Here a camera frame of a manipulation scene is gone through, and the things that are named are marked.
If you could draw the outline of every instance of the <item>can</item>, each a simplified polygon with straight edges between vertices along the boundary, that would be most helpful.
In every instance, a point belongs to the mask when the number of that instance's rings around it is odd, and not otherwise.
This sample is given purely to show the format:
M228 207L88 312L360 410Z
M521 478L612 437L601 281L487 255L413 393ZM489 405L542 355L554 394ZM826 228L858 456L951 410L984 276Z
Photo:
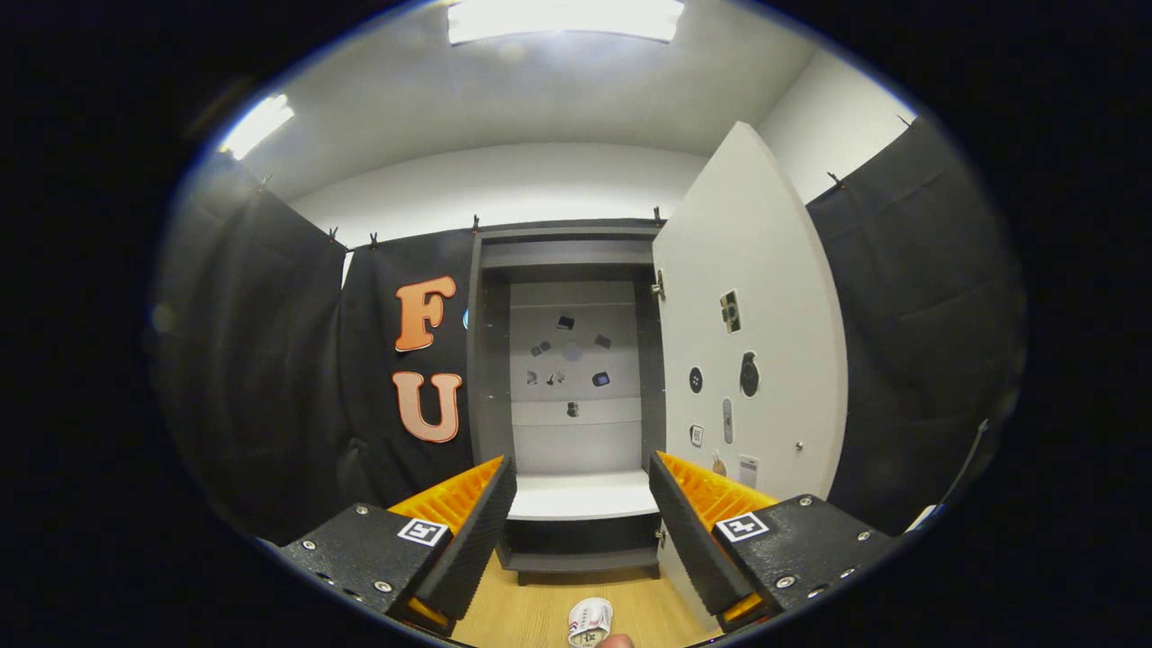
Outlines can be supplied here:
M568 645L594 648L612 632L612 603L604 598L585 598L568 612Z

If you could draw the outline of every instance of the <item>black fabric backdrop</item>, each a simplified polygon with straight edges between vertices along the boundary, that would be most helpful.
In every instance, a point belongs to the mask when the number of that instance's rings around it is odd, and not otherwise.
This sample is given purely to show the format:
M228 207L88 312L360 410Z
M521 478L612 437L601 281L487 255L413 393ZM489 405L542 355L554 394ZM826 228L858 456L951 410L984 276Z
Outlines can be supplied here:
M170 220L145 340L218 512L283 544L340 510L332 439L344 248L215 156Z
M358 248L344 279L340 317L340 380L348 420L347 438L339 442L339 474L356 500L392 505L472 467L468 425L467 332L463 325L472 265L468 229L382 241L373 250ZM400 353L400 300L396 289L449 276L456 293L444 299L444 319L427 326L432 346ZM460 429L452 440L430 443L404 430L400 422L392 375L424 376L420 410L437 424L440 405L434 374L464 379L456 391Z
M902 533L1018 380L1025 297L1005 220L925 119L808 204L836 282L848 422L828 500Z

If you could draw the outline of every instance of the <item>label sticker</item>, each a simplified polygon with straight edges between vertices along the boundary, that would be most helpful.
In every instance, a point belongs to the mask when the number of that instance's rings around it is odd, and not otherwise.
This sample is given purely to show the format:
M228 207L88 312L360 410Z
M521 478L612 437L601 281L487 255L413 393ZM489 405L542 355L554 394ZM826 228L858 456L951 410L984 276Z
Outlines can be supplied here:
M740 307L736 306L736 291L720 297L720 316L729 333L740 331Z
M400 529L400 533L396 535L419 544L435 547L435 543L446 530L448 530L447 525L439 525L437 522L414 518L409 520L409 522L404 525L404 528Z
M732 542L740 542L768 532L768 526L752 513L720 520L717 525L720 526L720 533L728 536Z
M760 460L746 454L740 455L740 483L756 488L756 475L760 472Z

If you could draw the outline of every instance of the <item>white cabinet door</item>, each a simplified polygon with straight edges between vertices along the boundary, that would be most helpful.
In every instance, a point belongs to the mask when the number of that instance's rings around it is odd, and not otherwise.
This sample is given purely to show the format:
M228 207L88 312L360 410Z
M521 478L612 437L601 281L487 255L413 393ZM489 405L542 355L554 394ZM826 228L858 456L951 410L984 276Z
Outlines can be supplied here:
M776 499L826 498L848 407L840 302L804 204L752 127L737 122L728 133L655 238L652 257L664 281L667 452L707 468L719 454L736 480L742 457L752 458L758 469L749 485L757 490ZM732 291L735 332L721 308ZM759 371L752 397L740 386L748 352ZM692 368L703 377L698 393ZM692 425L704 429L699 447ZM665 550L660 558L676 560ZM680 565L665 572L695 596L687 578L674 575L683 573Z

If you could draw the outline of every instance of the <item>white wall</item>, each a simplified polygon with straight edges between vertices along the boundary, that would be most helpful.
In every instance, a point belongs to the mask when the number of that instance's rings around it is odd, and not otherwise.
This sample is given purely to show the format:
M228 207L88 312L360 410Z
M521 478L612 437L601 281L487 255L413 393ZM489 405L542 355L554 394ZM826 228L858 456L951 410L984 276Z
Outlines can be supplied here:
M820 50L757 131L805 204L887 146L912 108L840 58Z
M480 225L673 212L706 158L614 144L515 144L430 156L351 178L291 206L355 247Z

